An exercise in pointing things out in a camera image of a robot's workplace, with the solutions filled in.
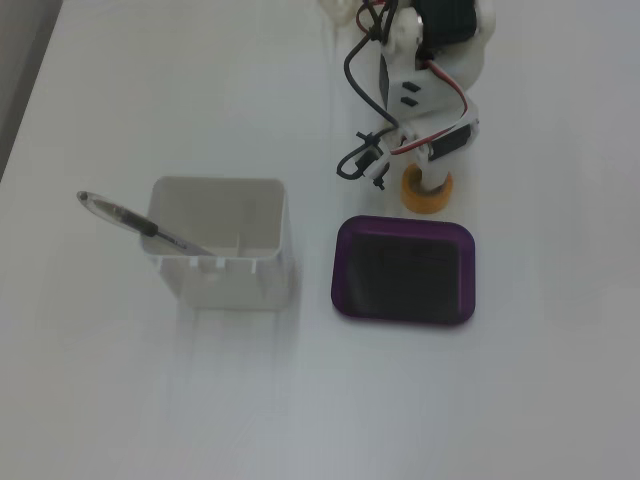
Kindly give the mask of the white gripper with motor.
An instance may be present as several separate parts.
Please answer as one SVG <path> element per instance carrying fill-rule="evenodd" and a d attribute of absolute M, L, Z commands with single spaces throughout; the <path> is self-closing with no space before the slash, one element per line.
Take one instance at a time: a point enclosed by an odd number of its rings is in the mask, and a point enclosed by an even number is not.
<path fill-rule="evenodd" d="M 410 189 L 417 194 L 449 193 L 450 168 L 444 156 L 470 143 L 478 133 L 478 124 L 476 106 L 437 110 L 405 121 L 400 125 L 397 146 L 390 150 L 380 141 L 372 148 L 370 180 L 383 184 L 392 155 L 410 153 L 415 154 Z"/>

